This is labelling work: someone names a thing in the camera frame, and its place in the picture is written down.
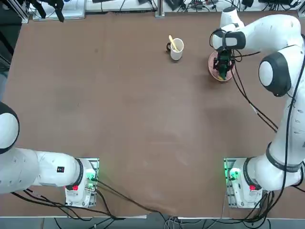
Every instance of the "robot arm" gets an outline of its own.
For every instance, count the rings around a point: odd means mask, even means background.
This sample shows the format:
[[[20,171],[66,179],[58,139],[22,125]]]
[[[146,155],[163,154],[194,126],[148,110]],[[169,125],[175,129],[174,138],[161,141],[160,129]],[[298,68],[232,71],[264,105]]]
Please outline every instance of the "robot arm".
[[[273,191],[283,185],[288,110],[305,52],[301,26],[297,18],[289,15],[270,15],[244,26],[234,8],[225,9],[221,28],[213,32],[212,44],[219,53],[231,50],[266,52],[268,55],[259,66],[260,82],[275,96],[287,97],[280,127],[266,153],[239,158],[234,163],[234,170],[240,171],[232,181],[237,205],[253,208],[261,198],[262,189]],[[301,79],[290,116],[286,187],[298,183],[302,177],[304,114],[305,81]]]
[[[97,171],[90,161],[63,153],[15,148],[19,126],[16,113],[0,102],[0,194],[31,185],[65,186],[66,203],[93,206],[94,189],[88,177],[97,178]]]

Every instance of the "cable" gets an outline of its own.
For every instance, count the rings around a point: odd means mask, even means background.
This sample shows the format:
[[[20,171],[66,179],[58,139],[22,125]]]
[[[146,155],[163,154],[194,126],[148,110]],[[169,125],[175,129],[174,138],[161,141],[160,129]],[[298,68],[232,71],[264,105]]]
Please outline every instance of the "cable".
[[[150,2],[150,4],[151,4],[151,6],[152,6],[153,12],[156,12],[156,9],[155,9],[154,6],[153,6],[152,0],[149,0],[149,2]]]
[[[112,223],[114,222],[114,220],[112,220],[106,227],[104,227],[103,229],[108,228]]]
[[[266,7],[263,8],[262,11],[264,11],[268,6],[269,6],[269,3],[267,3]]]
[[[303,190],[303,189],[301,189],[301,188],[299,188],[299,187],[297,187],[297,186],[291,186],[291,187],[294,187],[294,188],[300,190],[301,192],[304,192],[304,193],[305,193],[305,190]]]
[[[227,192],[228,192],[228,189],[225,189],[224,202],[223,202],[223,210],[222,210],[222,212],[221,212],[220,218],[217,219],[217,220],[214,220],[214,222],[211,223],[211,224],[210,224],[208,227],[206,227],[205,229],[211,228],[212,226],[214,226],[215,223],[217,223],[219,220],[221,220],[221,219],[223,218],[223,216],[224,216],[224,206],[225,206],[225,200],[226,200],[226,197],[227,197]]]
[[[70,218],[72,218],[72,219],[80,219],[80,220],[82,220],[82,221],[90,221],[90,220],[91,220],[91,219],[83,219],[83,218],[81,218],[80,216],[78,216],[78,215],[76,214],[76,212],[75,212],[73,209],[71,209],[70,207],[65,206],[65,205],[63,205],[63,204],[61,204],[61,203],[50,201],[49,199],[47,199],[47,198],[44,197],[44,196],[41,196],[43,199],[37,198],[37,197],[33,196],[32,194],[28,193],[26,190],[24,190],[23,192],[25,192],[28,196],[32,197],[33,199],[40,200],[40,201],[47,202],[47,203],[51,203],[51,204],[54,205],[55,207],[58,207],[62,212],[64,212],[68,217],[70,217]],[[65,212],[65,211],[64,211],[63,209],[61,209],[61,208],[67,208],[68,210],[72,211],[72,212],[75,214],[76,218],[72,217],[69,213]]]
[[[243,85],[243,83],[242,83],[242,80],[241,80],[241,78],[240,78],[240,76],[239,76],[239,74],[238,74],[238,71],[237,71],[237,68],[236,68],[236,64],[234,65],[235,66],[235,71],[236,71],[236,74],[237,74],[237,77],[238,77],[238,80],[239,80],[239,82],[240,82],[240,84],[241,84],[241,86],[242,86],[242,89],[243,89],[243,91],[244,91],[244,85]],[[235,84],[236,84],[236,86],[237,86],[237,88],[238,88],[238,90],[239,90],[239,92],[243,95],[243,97],[248,101],[248,103],[253,107],[253,109],[255,110],[255,112],[256,112],[256,114],[258,115],[258,117],[260,117],[275,133],[277,132],[277,129],[278,129],[278,127],[277,127],[277,125],[268,117],[268,116],[266,116],[263,112],[261,112],[250,100],[249,100],[249,98],[247,97],[247,95],[245,94],[245,91],[243,92],[242,90],[241,90],[241,88],[239,87],[239,85],[238,85],[238,83],[237,83],[237,81],[236,81],[236,79],[235,79],[235,76],[234,76],[234,73],[233,73],[233,71],[232,71],[232,69],[230,70],[231,71],[231,74],[232,74],[232,76],[233,76],[233,80],[234,80],[234,82],[235,82]],[[263,117],[265,117],[270,123],[272,123],[272,125],[274,126],[271,126]]]
[[[228,2],[228,3],[231,3],[236,9],[238,9],[238,7],[237,7],[235,4],[233,4],[231,1],[229,1],[229,0],[223,0],[223,1],[226,1],[226,2]]]
[[[55,223],[56,223],[56,225],[58,226],[58,228],[59,228],[59,229],[62,229],[62,228],[59,226],[59,224],[58,224],[56,218],[54,218],[54,219],[55,219]]]
[[[216,7],[216,5],[214,4],[213,0],[211,0],[211,3],[213,4],[212,9],[215,9],[215,11],[217,12],[217,7]]]
[[[39,18],[41,18],[41,19],[46,19],[46,18],[49,18],[50,16],[52,16],[54,13],[55,13],[55,10],[53,11],[53,13],[51,13],[49,16],[47,16],[47,17],[45,17],[45,18],[42,18],[41,16],[38,16],[34,11],[35,11],[35,9],[32,9],[32,8],[29,8],[31,11],[32,11],[32,13],[33,14],[35,14],[36,15],[36,17],[39,17]]]
[[[106,221],[108,221],[108,220],[110,220],[110,219],[111,219],[111,218],[107,218],[107,219],[105,219],[105,220],[103,220],[103,221],[101,221],[101,222],[99,222],[99,223],[95,224],[94,226],[89,227],[88,229],[93,229],[93,228],[96,228],[96,226],[98,226],[98,225],[102,224],[103,222],[106,222]]]
[[[206,222],[207,222],[207,219],[204,220],[204,223],[203,223],[203,225],[202,225],[202,229],[204,229],[204,226],[205,226]]]
[[[124,199],[126,199],[126,200],[132,202],[133,204],[137,205],[138,207],[143,208],[144,210],[147,210],[147,211],[150,211],[150,212],[157,212],[157,213],[159,213],[159,214],[162,216],[162,218],[164,219],[164,221],[166,221],[166,219],[164,218],[164,216],[162,215],[161,212],[159,212],[159,211],[157,211],[157,210],[154,210],[154,209],[151,209],[151,208],[147,208],[147,207],[143,206],[142,204],[139,204],[138,202],[134,201],[134,200],[131,199],[131,198],[128,198],[127,196],[125,196],[125,195],[123,195],[122,193],[118,192],[117,190],[115,190],[114,188],[110,187],[109,185],[107,185],[107,184],[105,184],[105,183],[99,181],[98,179],[92,178],[91,180],[92,180],[92,181],[95,181],[95,182],[98,182],[98,183],[100,183],[100,184],[102,184],[102,185],[104,185],[105,187],[109,188],[111,191],[115,192],[116,194],[118,194],[119,196],[123,197]]]
[[[124,0],[124,1],[123,1],[122,5],[121,5],[121,7],[120,7],[120,11],[119,11],[119,12],[121,12],[122,7],[123,7],[123,5],[124,5],[125,1],[126,1],[126,0]]]
[[[20,199],[23,199],[27,202],[30,202],[30,203],[34,203],[34,204],[39,204],[39,205],[43,205],[43,206],[48,206],[48,207],[53,207],[53,208],[57,208],[57,206],[54,206],[54,205],[50,205],[50,204],[45,204],[45,203],[41,203],[41,202],[38,202],[38,201],[34,201],[34,200],[31,200],[31,199],[28,199],[26,197],[23,197],[15,192],[11,192],[11,194],[13,194],[14,196],[20,198]],[[109,216],[106,212],[103,212],[103,211],[97,211],[97,210],[93,210],[93,209],[90,209],[90,208],[82,208],[82,207],[76,207],[76,206],[65,206],[65,208],[77,208],[77,209],[83,209],[83,210],[86,210],[86,211],[91,211],[91,212],[97,212],[97,213],[101,213],[101,214],[104,214],[104,215],[107,215]]]
[[[104,203],[104,205],[105,205],[105,208],[106,208],[106,210],[107,210],[107,213],[110,215],[110,217],[111,217],[113,220],[118,220],[118,219],[120,219],[120,218],[115,217],[115,216],[110,212],[109,207],[108,207],[108,205],[107,205],[107,202],[106,202],[106,199],[105,199],[104,195],[103,195],[99,190],[97,190],[97,189],[96,189],[95,191],[96,191],[96,193],[99,194],[99,196],[102,198],[103,203]]]

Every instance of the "white cup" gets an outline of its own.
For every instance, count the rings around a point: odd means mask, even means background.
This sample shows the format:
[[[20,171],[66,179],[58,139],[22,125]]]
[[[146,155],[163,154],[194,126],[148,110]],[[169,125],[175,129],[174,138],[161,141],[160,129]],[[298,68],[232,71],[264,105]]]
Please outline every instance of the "white cup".
[[[173,45],[170,42],[167,43],[166,49],[167,49],[167,51],[171,51],[171,58],[174,61],[178,61],[182,57],[184,44],[183,44],[183,41],[179,38],[175,38],[173,41],[178,49],[178,52],[173,48]]]

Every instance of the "black cable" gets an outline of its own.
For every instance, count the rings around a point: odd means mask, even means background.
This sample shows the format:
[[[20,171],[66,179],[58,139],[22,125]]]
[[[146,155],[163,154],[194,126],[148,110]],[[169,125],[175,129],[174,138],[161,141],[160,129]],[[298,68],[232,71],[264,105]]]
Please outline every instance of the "black cable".
[[[115,190],[114,188],[110,187],[109,185],[107,185],[107,184],[105,184],[105,183],[99,181],[98,179],[92,178],[91,180],[92,180],[92,181],[96,181],[96,182],[98,182],[98,183],[104,185],[105,187],[109,188],[111,191],[115,192],[116,194],[118,194],[119,196],[123,197],[124,199],[126,199],[126,200],[132,202],[133,204],[137,205],[138,207],[143,208],[144,210],[147,210],[147,211],[150,211],[150,212],[157,212],[157,213],[159,213],[159,214],[162,216],[162,218],[164,219],[164,221],[166,221],[166,219],[164,218],[164,216],[162,215],[161,212],[159,212],[159,211],[157,211],[157,210],[154,210],[154,209],[151,209],[151,208],[148,208],[148,207],[145,207],[145,206],[143,206],[142,204],[139,204],[138,202],[136,202],[136,201],[134,201],[133,199],[131,199],[131,198],[129,198],[129,197],[123,195],[122,193],[118,192],[117,190]]]
[[[120,7],[120,11],[119,11],[119,12],[121,12],[122,7],[123,7],[123,5],[124,5],[125,1],[126,1],[126,0],[124,0],[124,1],[123,1],[122,5],[121,5],[121,7]]]
[[[183,3],[180,4],[180,7],[179,7],[179,9],[177,10],[177,12],[179,12],[179,10],[180,10],[183,6],[185,7],[185,1],[186,1],[186,0],[184,0]]]
[[[259,54],[261,52],[254,52],[254,53],[250,53],[250,54],[246,54],[246,55],[239,55],[239,56],[233,56],[234,58],[238,58],[238,57],[245,57],[245,56],[253,56],[253,55],[256,55],[256,54]]]
[[[264,11],[268,6],[269,6],[269,3],[267,3],[266,7],[263,8],[262,11]]]
[[[104,227],[103,229],[106,229],[106,228],[108,228],[112,223],[114,222],[114,220],[113,221],[111,221],[106,227]]]
[[[305,193],[305,190],[303,190],[303,189],[301,189],[301,188],[299,188],[299,187],[297,187],[297,186],[291,186],[291,187],[294,187],[294,188],[300,190],[301,192],[304,192],[304,193]]]
[[[202,5],[202,7],[205,8],[205,9],[207,9],[209,12],[211,12],[210,9],[207,8],[205,5]]]
[[[54,218],[54,219],[55,219],[55,223],[56,223],[56,225],[58,226],[58,228],[59,228],[59,229],[62,229],[61,226],[59,226],[59,224],[58,224],[56,218]]]
[[[118,219],[120,219],[120,218],[117,218],[116,216],[114,216],[114,215],[110,212],[109,207],[108,207],[108,205],[107,205],[107,202],[106,202],[106,199],[105,199],[104,195],[103,195],[99,190],[97,190],[97,189],[96,189],[95,191],[96,191],[96,193],[99,194],[99,196],[102,198],[103,203],[104,203],[104,206],[105,206],[105,208],[106,208],[106,210],[107,210],[107,213],[110,215],[110,217],[111,217],[113,220],[118,220]]]
[[[261,203],[263,198],[265,196],[267,196],[267,195],[268,195],[267,193],[265,193],[265,195],[263,195],[263,197],[260,199],[260,201],[257,202],[257,204],[253,207],[253,209],[248,213],[248,215],[245,218],[243,218],[243,219],[232,219],[232,220],[237,220],[237,222],[222,222],[222,221],[215,220],[215,219],[212,219],[212,221],[215,221],[215,222],[218,222],[218,223],[222,223],[222,224],[237,224],[237,223],[241,223],[244,220],[248,219],[248,217],[256,210],[256,207]]]
[[[153,6],[152,0],[149,0],[149,2],[150,2],[150,4],[151,4],[151,6],[152,6],[153,12],[156,12],[156,9],[155,9],[154,6]]]
[[[108,220],[110,220],[110,219],[111,219],[111,218],[104,219],[103,221],[101,221],[101,222],[99,222],[99,223],[95,224],[95,225],[94,225],[94,226],[92,226],[92,227],[89,227],[88,229],[93,229],[93,228],[95,228],[96,226],[98,226],[98,225],[102,224],[103,222],[106,222],[106,221],[108,221]]]
[[[216,7],[216,5],[214,4],[213,0],[211,0],[211,3],[213,4],[212,9],[215,9],[215,11],[217,12],[217,7]]]
[[[207,222],[207,219],[204,220],[204,223],[203,223],[203,225],[202,225],[202,229],[204,229],[204,226],[205,226],[206,222]]]
[[[43,199],[42,199],[42,198],[35,197],[35,196],[33,196],[32,194],[28,193],[26,190],[24,190],[23,192],[26,193],[28,196],[32,197],[33,199],[40,200],[40,201],[43,201],[43,202],[47,202],[47,203],[50,203],[50,204],[52,204],[52,205],[58,207],[58,209],[60,209],[60,210],[61,210],[62,212],[64,212],[68,217],[70,217],[70,218],[72,218],[72,219],[80,219],[80,220],[82,220],[82,221],[90,221],[90,220],[92,220],[92,219],[83,219],[83,218],[81,218],[79,215],[76,214],[76,212],[75,212],[73,209],[70,208],[70,206],[65,206],[65,205],[63,205],[63,204],[61,204],[61,203],[59,203],[59,202],[50,201],[50,200],[47,199],[45,196],[41,196]],[[73,216],[71,216],[69,213],[65,212],[65,210],[63,210],[62,208],[66,208],[66,209],[72,211],[72,212],[74,213],[74,215],[76,216],[76,218],[74,218]]]
[[[248,101],[248,103],[257,111],[257,114],[261,114],[261,115],[262,115],[264,118],[266,118],[270,123],[272,123],[272,125],[275,127],[275,128],[272,128],[272,129],[273,129],[273,131],[276,132],[276,129],[278,129],[277,125],[276,125],[268,116],[266,116],[261,110],[259,110],[259,109],[249,100],[249,98],[247,97],[247,95],[243,93],[243,91],[240,89],[240,87],[239,87],[239,85],[238,85],[238,83],[237,83],[237,81],[236,81],[236,79],[235,79],[235,76],[234,76],[234,73],[233,73],[232,69],[230,69],[230,70],[231,70],[231,74],[232,74],[232,76],[233,76],[234,82],[235,82],[235,84],[236,84],[238,90],[240,91],[240,93],[244,96],[244,98]],[[243,88],[243,90],[244,90],[244,86],[243,86],[242,80],[241,80],[241,78],[240,78],[240,76],[239,76],[239,74],[238,74],[238,70],[237,70],[237,68],[236,68],[236,64],[235,64],[235,71],[236,71],[238,80],[239,80],[239,82],[240,82],[240,84],[241,84],[241,86],[242,86],[242,88]],[[265,123],[267,123],[267,121],[264,120],[260,115],[259,115],[259,117],[260,117]]]
[[[181,224],[183,225],[183,224],[196,224],[196,223],[199,223],[199,222],[201,222],[203,219],[199,219],[199,220],[197,220],[197,221],[195,221],[195,222],[182,222]]]
[[[41,202],[38,202],[38,201],[34,201],[34,200],[31,200],[31,199],[28,199],[26,197],[23,197],[15,192],[11,192],[11,194],[13,194],[14,196],[20,198],[20,199],[23,199],[27,202],[30,202],[30,203],[34,203],[34,204],[39,204],[39,205],[43,205],[43,206],[48,206],[48,207],[52,207],[52,208],[57,208],[57,206],[54,206],[54,205],[50,205],[50,204],[45,204],[45,203],[41,203]],[[103,212],[103,211],[97,211],[97,210],[93,210],[93,209],[90,209],[90,208],[82,208],[82,207],[76,207],[76,206],[65,206],[66,208],[77,208],[77,209],[83,209],[83,210],[86,210],[86,211],[91,211],[91,212],[97,212],[97,213],[101,213],[101,214],[104,214],[104,215],[107,215],[109,216],[106,212]]]
[[[39,17],[39,18],[41,18],[41,19],[49,18],[50,16],[52,16],[52,15],[55,13],[55,10],[54,10],[53,13],[51,13],[49,16],[47,16],[47,17],[45,17],[45,18],[42,18],[41,16],[38,16],[38,15],[34,12],[35,9],[32,9],[32,8],[29,8],[29,9],[32,11],[33,14],[36,15],[36,17]]]
[[[236,9],[238,9],[238,7],[235,4],[233,4],[232,2],[230,2],[229,0],[224,0],[224,1],[231,3]]]
[[[269,198],[270,198],[270,193],[268,194],[267,207],[268,207],[269,204],[270,204],[270,199],[269,199]],[[243,224],[244,224],[247,228],[249,228],[249,229],[258,229],[258,228],[260,228],[260,227],[265,223],[266,218],[267,218],[267,215],[265,215],[264,220],[263,220],[262,223],[261,223],[260,225],[258,225],[257,227],[250,227],[250,226],[246,225],[244,221],[243,221]]]

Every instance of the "table surface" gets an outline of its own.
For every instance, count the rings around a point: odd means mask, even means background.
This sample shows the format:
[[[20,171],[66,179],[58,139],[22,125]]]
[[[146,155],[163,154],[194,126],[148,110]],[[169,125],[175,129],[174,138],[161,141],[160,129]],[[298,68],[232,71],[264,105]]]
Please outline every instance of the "table surface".
[[[240,17],[248,24],[265,14]],[[16,146],[99,157],[100,179],[145,206],[176,216],[220,217],[223,158],[261,155],[274,133],[233,81],[219,83],[208,73],[209,36],[219,21],[219,13],[161,20],[148,13],[23,25],[4,95],[20,119]],[[179,62],[165,52],[169,34],[184,41]],[[259,83],[263,56],[237,66],[248,97],[278,123],[285,101]],[[64,202],[63,188],[35,190]],[[104,194],[114,215],[147,213]],[[304,219],[304,201],[289,187],[269,217]],[[62,215],[10,194],[1,195],[0,204],[1,216]],[[95,209],[104,210],[100,200]],[[226,203],[224,217],[247,212]]]

